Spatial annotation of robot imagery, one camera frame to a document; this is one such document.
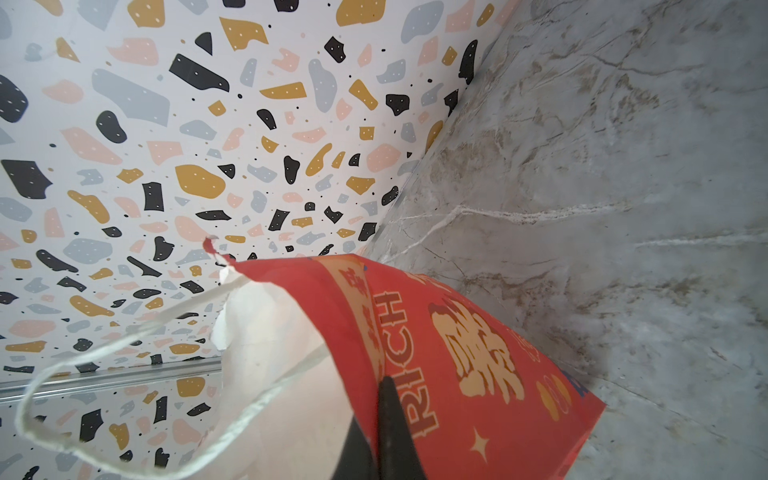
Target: metal strip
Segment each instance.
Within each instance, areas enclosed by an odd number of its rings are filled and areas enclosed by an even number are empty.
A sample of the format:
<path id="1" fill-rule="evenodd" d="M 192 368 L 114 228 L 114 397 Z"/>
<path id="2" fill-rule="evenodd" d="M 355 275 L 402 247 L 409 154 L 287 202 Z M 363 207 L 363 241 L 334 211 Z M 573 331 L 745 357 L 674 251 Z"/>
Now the metal strip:
<path id="1" fill-rule="evenodd" d="M 97 392 L 100 390 L 122 389 L 143 383 L 199 376 L 221 372 L 221 358 L 170 362 L 160 365 L 133 366 L 126 369 L 96 371 L 55 377 L 45 382 L 35 393 L 36 399 L 52 396 L 67 396 L 73 393 Z M 22 399 L 24 389 L 30 380 L 0 383 L 0 404 L 17 402 Z"/>

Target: white rope handle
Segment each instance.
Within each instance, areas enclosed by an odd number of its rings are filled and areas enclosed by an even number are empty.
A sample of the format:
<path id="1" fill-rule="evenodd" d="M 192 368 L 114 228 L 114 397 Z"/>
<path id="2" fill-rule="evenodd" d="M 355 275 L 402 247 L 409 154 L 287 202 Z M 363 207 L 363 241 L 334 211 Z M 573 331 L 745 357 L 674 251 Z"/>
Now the white rope handle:
<path id="1" fill-rule="evenodd" d="M 174 321 L 177 317 L 193 310 L 195 307 L 204 303 L 209 303 L 211 300 L 236 290 L 248 282 L 250 282 L 250 279 L 247 276 L 242 275 L 231 283 L 225 283 L 224 285 L 208 290 L 207 292 L 202 292 L 189 300 L 185 300 L 164 310 L 157 318 L 149 320 L 139 327 L 136 333 L 105 343 L 96 349 L 62 360 L 49 366 L 47 369 L 44 369 L 29 383 L 29 385 L 27 385 L 24 397 L 22 397 L 16 412 L 16 429 L 27 439 L 32 440 L 37 445 L 45 447 L 48 450 L 73 453 L 79 457 L 79 459 L 88 462 L 97 468 L 124 475 L 128 478 L 134 478 L 135 480 L 181 480 L 182 478 L 186 478 L 199 472 L 234 442 L 237 436 L 245 430 L 250 421 L 253 420 L 256 415 L 259 415 L 259 413 L 261 413 L 261 411 L 264 410 L 264 408 L 288 385 L 314 366 L 318 365 L 329 355 L 325 344 L 314 349 L 292 369 L 285 372 L 280 378 L 267 386 L 246 408 L 243 409 L 240 415 L 227 426 L 227 430 L 225 430 L 215 442 L 208 445 L 199 455 L 195 456 L 191 462 L 188 462 L 182 465 L 178 470 L 173 471 L 166 471 L 155 466 L 131 468 L 128 462 L 116 461 L 113 458 L 107 457 L 106 455 L 85 446 L 79 439 L 60 435 L 55 430 L 48 428 L 31 416 L 30 408 L 33 395 L 45 380 L 55 373 L 60 372 L 62 368 L 93 362 L 102 356 L 114 353 L 140 339 L 142 336 L 152 333 L 157 330 L 158 327 Z"/>

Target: gray marble surface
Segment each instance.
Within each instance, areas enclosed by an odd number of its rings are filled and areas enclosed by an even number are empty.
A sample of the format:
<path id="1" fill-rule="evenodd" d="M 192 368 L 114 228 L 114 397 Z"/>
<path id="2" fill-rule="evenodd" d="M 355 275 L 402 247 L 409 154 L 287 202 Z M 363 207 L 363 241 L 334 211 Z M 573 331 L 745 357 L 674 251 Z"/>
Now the gray marble surface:
<path id="1" fill-rule="evenodd" d="M 766 20 L 524 0 L 369 248 L 607 403 L 569 479 L 768 472 Z"/>

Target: gold star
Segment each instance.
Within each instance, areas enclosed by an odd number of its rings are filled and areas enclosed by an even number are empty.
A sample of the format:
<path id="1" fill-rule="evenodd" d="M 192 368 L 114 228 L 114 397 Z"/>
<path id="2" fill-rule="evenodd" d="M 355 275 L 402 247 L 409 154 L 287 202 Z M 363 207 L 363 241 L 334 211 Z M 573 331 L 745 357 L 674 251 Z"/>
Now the gold star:
<path id="1" fill-rule="evenodd" d="M 485 445 L 488 444 L 488 439 L 484 439 L 480 436 L 478 433 L 478 430 L 475 429 L 475 444 L 472 446 L 469 451 L 475 451 L 482 455 L 482 459 L 485 460 L 485 463 L 488 463 L 488 459 L 485 457 Z"/>

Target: terrazzo pattern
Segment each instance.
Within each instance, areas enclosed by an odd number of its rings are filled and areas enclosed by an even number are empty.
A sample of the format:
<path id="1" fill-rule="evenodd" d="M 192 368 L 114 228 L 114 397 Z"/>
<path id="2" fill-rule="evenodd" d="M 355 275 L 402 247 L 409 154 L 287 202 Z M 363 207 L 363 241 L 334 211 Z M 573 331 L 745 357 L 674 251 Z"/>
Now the terrazzo pattern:
<path id="1" fill-rule="evenodd" d="M 74 435 L 126 462 L 177 468 L 192 459 L 214 426 L 221 375 L 152 382 L 35 401 L 32 415 L 63 435 Z M 18 403 L 0 404 L 0 478 L 119 480 L 74 455 L 23 439 L 13 417 Z"/>
<path id="2" fill-rule="evenodd" d="M 215 286 L 208 234 L 361 253 L 517 3 L 4 2 L 4 378 Z M 213 310 L 83 369 L 216 355 Z"/>

